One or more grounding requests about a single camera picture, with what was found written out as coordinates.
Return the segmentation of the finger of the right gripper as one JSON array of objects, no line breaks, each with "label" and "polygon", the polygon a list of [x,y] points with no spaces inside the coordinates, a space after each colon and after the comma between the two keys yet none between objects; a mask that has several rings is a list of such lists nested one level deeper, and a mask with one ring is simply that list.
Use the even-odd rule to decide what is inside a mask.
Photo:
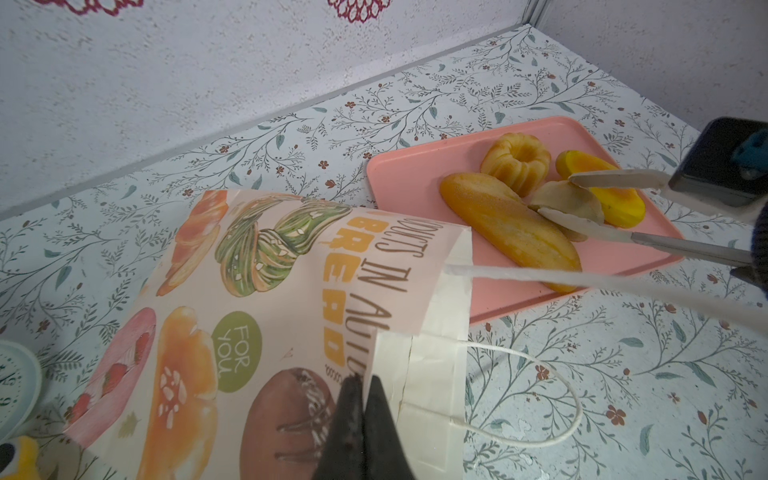
[{"label": "finger of the right gripper", "polygon": [[711,195],[672,190],[670,180],[670,175],[651,169],[591,171],[575,173],[569,177],[571,183],[583,188],[658,190],[663,198],[682,207],[709,216],[724,215],[748,225],[755,224],[767,203],[767,195],[763,195],[746,206],[729,206]]},{"label": "finger of the right gripper", "polygon": [[733,276],[756,287],[767,287],[767,280],[759,278],[757,264],[753,260],[752,254],[747,250],[616,229],[545,207],[540,207],[538,213],[559,226],[590,238],[611,242],[635,243],[673,255],[730,266],[733,267],[731,271]]}]

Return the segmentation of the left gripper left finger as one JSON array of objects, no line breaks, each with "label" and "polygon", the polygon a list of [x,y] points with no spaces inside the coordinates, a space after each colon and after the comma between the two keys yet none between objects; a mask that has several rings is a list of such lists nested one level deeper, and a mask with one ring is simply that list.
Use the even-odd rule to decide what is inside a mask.
[{"label": "left gripper left finger", "polygon": [[341,386],[329,434],[313,479],[364,478],[363,381],[347,377]]}]

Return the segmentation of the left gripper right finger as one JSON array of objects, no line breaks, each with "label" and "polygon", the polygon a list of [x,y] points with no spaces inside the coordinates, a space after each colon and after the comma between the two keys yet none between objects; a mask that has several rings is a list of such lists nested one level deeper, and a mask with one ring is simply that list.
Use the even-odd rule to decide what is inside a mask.
[{"label": "left gripper right finger", "polygon": [[371,377],[363,416],[365,478],[414,480],[380,378]]}]

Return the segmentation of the small yellow fake bread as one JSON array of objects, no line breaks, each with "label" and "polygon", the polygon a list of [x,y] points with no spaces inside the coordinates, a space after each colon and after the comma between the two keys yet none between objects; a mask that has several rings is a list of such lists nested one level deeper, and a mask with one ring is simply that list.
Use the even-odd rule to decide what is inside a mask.
[{"label": "small yellow fake bread", "polygon": [[[577,150],[560,153],[555,165],[557,172],[565,180],[575,173],[617,170],[616,166],[605,160]],[[646,205],[636,190],[596,187],[590,187],[589,190],[600,201],[606,223],[630,229],[645,219]]]}]

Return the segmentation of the small round fake bread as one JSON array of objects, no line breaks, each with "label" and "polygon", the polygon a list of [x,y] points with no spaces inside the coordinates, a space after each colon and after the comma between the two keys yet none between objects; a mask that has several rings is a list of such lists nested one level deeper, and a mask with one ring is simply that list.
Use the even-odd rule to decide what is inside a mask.
[{"label": "small round fake bread", "polygon": [[604,222],[604,212],[599,199],[588,189],[567,180],[542,184],[531,196],[528,207],[536,212],[549,208],[597,223]]}]

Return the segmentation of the golden bundt cake fake bread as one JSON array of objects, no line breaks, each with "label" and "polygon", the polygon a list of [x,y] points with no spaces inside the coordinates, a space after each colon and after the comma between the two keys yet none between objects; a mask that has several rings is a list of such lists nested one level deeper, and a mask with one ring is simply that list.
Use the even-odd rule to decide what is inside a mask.
[{"label": "golden bundt cake fake bread", "polygon": [[500,180],[518,196],[533,193],[549,173],[551,154],[535,136],[507,133],[485,155],[480,172]]}]

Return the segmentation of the long baguette fake bread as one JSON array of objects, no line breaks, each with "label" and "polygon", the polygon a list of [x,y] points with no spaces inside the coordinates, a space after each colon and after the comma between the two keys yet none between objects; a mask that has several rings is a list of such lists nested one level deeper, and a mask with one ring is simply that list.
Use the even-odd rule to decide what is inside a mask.
[{"label": "long baguette fake bread", "polygon": [[582,270],[576,248],[560,229],[495,177],[455,173],[441,181],[439,191],[456,215],[517,265]]}]

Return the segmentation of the printed paper bag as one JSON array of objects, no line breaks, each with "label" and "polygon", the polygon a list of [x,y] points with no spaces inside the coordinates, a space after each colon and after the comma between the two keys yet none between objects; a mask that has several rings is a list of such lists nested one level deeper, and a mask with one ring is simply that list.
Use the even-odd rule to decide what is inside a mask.
[{"label": "printed paper bag", "polygon": [[331,479],[344,380],[381,383],[384,477],[763,479],[766,299],[723,267],[653,292],[465,277],[481,239],[432,218],[205,194],[66,411],[130,479]]}]

